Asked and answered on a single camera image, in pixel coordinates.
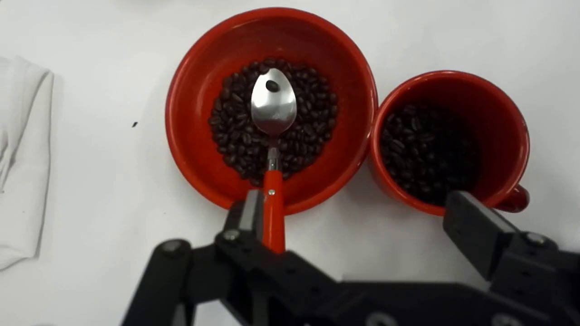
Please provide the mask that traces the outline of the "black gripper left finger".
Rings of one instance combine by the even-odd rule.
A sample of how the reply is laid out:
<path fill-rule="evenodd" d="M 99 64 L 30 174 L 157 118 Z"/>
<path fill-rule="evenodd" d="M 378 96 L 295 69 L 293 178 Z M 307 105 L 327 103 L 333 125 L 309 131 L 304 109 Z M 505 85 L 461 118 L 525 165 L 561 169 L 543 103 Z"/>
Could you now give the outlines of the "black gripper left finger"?
<path fill-rule="evenodd" d="M 222 227 L 224 241 L 237 241 L 242 234 L 253 236 L 256 241 L 262 239 L 262 194 L 258 189 L 246 192 L 242 201 L 235 201 Z"/>

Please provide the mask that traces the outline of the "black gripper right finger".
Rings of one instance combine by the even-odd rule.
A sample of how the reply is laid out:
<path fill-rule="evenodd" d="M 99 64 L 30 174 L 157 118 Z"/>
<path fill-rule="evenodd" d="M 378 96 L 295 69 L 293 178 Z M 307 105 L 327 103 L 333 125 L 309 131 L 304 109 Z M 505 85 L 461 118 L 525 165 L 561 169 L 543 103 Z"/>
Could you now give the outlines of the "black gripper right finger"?
<path fill-rule="evenodd" d="M 483 279 L 492 277 L 501 250 L 516 234 L 503 216 L 463 190 L 447 196 L 441 228 Z"/>

